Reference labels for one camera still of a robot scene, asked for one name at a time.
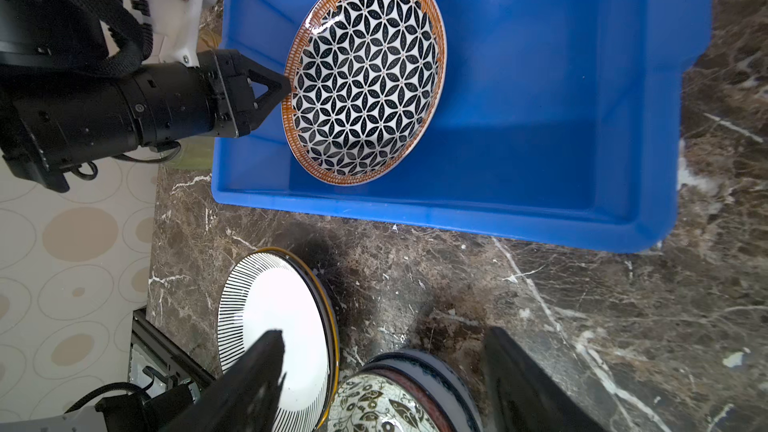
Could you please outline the flower pattern orange rim plate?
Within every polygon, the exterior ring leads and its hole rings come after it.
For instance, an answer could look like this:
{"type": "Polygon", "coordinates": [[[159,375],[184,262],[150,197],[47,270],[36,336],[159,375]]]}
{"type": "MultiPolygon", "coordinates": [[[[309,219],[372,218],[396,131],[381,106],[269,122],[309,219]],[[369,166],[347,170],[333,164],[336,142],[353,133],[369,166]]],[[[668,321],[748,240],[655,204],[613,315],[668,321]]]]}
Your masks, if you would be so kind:
{"type": "Polygon", "coordinates": [[[435,0],[318,0],[285,69],[281,115],[293,156],[335,186],[392,171],[435,115],[446,62],[435,0]]]}

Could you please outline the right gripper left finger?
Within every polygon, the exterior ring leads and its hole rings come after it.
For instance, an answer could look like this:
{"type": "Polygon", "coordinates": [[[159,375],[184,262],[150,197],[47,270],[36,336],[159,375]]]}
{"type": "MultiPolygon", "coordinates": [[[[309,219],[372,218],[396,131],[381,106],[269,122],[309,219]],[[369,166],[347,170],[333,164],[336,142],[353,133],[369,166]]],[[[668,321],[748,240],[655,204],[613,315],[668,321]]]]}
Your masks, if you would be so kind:
{"type": "Polygon", "coordinates": [[[265,332],[165,431],[270,431],[284,385],[282,332],[265,332]]]}

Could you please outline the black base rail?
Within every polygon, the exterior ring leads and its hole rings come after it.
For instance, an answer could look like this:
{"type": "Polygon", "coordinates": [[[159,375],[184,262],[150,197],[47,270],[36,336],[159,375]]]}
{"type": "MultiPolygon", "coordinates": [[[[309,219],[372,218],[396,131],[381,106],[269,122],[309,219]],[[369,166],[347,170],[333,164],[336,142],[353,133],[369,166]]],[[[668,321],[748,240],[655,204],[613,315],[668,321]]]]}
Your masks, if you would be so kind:
{"type": "Polygon", "coordinates": [[[144,308],[130,325],[128,379],[87,393],[65,419],[87,419],[99,431],[159,431],[213,384],[214,376],[151,324],[144,308]]]}

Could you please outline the green floral ceramic bowl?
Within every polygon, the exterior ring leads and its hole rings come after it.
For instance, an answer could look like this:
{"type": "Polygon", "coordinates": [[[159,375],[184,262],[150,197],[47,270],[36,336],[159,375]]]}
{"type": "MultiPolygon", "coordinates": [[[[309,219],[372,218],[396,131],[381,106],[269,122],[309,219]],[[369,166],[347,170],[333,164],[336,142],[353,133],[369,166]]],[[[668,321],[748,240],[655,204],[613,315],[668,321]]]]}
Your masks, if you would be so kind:
{"type": "Polygon", "coordinates": [[[404,349],[380,354],[340,384],[329,431],[483,429],[469,389],[443,361],[404,349]]]}

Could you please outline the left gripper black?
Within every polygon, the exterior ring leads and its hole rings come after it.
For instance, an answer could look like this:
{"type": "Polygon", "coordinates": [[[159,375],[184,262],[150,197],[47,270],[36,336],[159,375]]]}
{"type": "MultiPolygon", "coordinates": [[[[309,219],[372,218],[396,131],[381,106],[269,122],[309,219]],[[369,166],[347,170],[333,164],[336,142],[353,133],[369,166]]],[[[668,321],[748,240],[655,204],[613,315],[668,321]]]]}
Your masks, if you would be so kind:
{"type": "Polygon", "coordinates": [[[122,78],[75,74],[1,85],[1,155],[11,173],[58,193],[92,180],[96,161],[140,147],[168,150],[198,135],[258,129],[291,92],[289,79],[235,50],[200,64],[150,64],[122,78]]]}

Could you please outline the green transparent cup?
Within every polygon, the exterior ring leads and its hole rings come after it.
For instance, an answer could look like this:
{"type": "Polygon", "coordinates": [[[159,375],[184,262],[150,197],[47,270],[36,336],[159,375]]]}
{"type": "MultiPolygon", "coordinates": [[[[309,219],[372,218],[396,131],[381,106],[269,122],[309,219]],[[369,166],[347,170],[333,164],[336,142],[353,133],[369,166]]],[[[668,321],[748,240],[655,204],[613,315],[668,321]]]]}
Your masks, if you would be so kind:
{"type": "Polygon", "coordinates": [[[180,141],[180,152],[163,165],[179,170],[212,169],[215,138],[210,136],[194,136],[180,141]]]}

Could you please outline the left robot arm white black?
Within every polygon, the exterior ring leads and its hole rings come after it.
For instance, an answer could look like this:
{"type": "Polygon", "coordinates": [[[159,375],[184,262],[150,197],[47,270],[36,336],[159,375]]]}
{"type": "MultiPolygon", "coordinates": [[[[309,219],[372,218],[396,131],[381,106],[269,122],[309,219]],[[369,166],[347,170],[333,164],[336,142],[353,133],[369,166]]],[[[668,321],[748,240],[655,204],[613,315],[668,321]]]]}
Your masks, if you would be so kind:
{"type": "Polygon", "coordinates": [[[288,96],[288,79],[235,50],[198,51],[218,0],[1,0],[1,155],[57,192],[99,160],[183,139],[239,138],[288,96]]]}

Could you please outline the striped rim white plate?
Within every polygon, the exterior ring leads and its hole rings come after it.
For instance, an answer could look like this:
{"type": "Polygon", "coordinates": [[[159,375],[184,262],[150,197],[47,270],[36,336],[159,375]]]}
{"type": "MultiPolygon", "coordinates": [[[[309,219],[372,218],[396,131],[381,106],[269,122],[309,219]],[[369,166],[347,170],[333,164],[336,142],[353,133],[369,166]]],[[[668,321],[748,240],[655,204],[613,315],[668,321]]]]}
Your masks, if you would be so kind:
{"type": "Polygon", "coordinates": [[[297,256],[274,247],[244,257],[227,277],[217,318],[221,370],[232,369],[270,331],[284,343],[273,429],[315,431],[338,389],[338,325],[318,277],[297,256]]]}

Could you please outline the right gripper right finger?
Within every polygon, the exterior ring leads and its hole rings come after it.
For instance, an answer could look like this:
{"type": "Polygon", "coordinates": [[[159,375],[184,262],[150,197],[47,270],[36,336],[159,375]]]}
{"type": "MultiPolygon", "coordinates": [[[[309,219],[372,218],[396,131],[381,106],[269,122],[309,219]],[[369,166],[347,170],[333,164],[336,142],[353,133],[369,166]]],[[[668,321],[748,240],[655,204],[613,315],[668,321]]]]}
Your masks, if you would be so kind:
{"type": "Polygon", "coordinates": [[[498,431],[601,431],[500,327],[484,337],[486,388],[498,431]]]}

